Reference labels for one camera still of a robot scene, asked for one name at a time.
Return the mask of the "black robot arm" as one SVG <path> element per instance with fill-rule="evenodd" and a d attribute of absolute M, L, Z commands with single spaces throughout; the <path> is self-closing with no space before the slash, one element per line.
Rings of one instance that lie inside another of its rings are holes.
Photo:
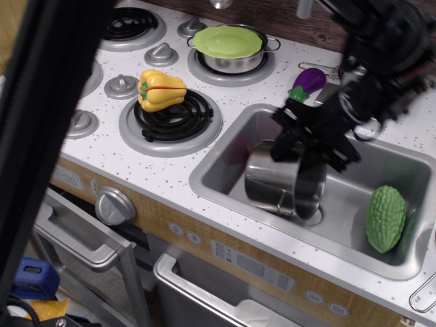
<path fill-rule="evenodd" d="M 435 87 L 435 17 L 408 1 L 324 1 L 323 6 L 348 34 L 343 71 L 363 67 L 365 75 L 318 107 L 287 100 L 272 116 L 282 131 L 270 155 L 281 161 L 301 143 L 342 171 L 360 160 L 347 139 L 349 131 L 370 119 L 397 119 Z"/>

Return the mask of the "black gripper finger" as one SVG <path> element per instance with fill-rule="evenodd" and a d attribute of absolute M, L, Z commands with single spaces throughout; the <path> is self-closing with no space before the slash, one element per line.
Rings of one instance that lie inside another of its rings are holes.
<path fill-rule="evenodd" d="M 282 160 L 299 140 L 300 137 L 293 131 L 282 131 L 274 141 L 270 156 L 274 161 Z"/>

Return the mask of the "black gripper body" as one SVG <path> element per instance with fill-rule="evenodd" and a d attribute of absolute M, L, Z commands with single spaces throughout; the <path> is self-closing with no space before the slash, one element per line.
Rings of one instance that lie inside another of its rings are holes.
<path fill-rule="evenodd" d="M 321 160 L 342 172 L 347 164 L 359 162 L 361 156 L 346 137 L 356 124 L 339 112 L 335 95 L 319 107 L 310 107 L 287 99 L 284 107 L 272 114 L 272 119 L 282 131 L 293 131 L 307 150 L 314 151 Z"/>

